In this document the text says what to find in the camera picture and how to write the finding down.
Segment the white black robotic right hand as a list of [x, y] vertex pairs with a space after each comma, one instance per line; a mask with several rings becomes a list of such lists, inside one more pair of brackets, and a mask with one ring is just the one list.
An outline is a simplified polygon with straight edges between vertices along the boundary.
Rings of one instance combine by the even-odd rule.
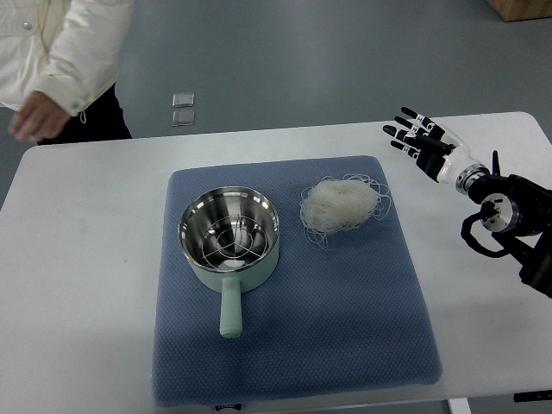
[[390, 145], [411, 157], [416, 166], [440, 184], [458, 187], [472, 175], [488, 174], [488, 167], [474, 159], [468, 145], [452, 130], [407, 107], [383, 131]]

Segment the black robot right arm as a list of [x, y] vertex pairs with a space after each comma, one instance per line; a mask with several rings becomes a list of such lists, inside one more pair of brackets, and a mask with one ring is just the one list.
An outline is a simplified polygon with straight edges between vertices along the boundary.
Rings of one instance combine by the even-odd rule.
[[[456, 180], [457, 190], [480, 206], [461, 226], [461, 238], [490, 258], [512, 256], [521, 264], [521, 282], [551, 296], [551, 190], [516, 174], [500, 174], [499, 153], [492, 168], [470, 166]], [[491, 232], [502, 247], [492, 251], [472, 235], [475, 223]]]

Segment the person's bare hand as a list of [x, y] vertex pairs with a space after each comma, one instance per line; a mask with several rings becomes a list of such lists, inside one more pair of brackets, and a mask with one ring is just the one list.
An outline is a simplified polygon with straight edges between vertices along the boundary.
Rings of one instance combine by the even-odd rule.
[[52, 98], [32, 91], [9, 124], [9, 132], [18, 141], [42, 142], [57, 137], [71, 116]]

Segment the white jacket sleeve forearm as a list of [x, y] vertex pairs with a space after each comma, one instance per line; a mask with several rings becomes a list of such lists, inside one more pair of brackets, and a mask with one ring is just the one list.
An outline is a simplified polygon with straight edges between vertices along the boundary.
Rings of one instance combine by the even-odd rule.
[[32, 89], [69, 116], [86, 110], [118, 76], [133, 1], [71, 1]]

